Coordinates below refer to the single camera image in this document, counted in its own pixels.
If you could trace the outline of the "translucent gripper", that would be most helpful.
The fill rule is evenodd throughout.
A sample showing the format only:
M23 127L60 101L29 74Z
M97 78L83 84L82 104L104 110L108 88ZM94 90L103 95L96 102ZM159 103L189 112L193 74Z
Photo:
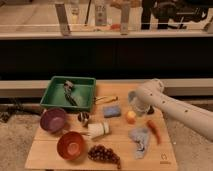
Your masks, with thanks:
M150 106L141 102L134 91L128 93L128 102L137 116L147 114Z

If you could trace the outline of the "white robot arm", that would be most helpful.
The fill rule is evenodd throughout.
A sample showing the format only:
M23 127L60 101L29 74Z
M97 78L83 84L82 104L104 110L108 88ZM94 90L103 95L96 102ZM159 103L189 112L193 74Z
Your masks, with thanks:
M156 107L213 141L213 112L165 95L164 84L159 79L151 79L138 85L128 93L128 102L139 116L147 114L151 107Z

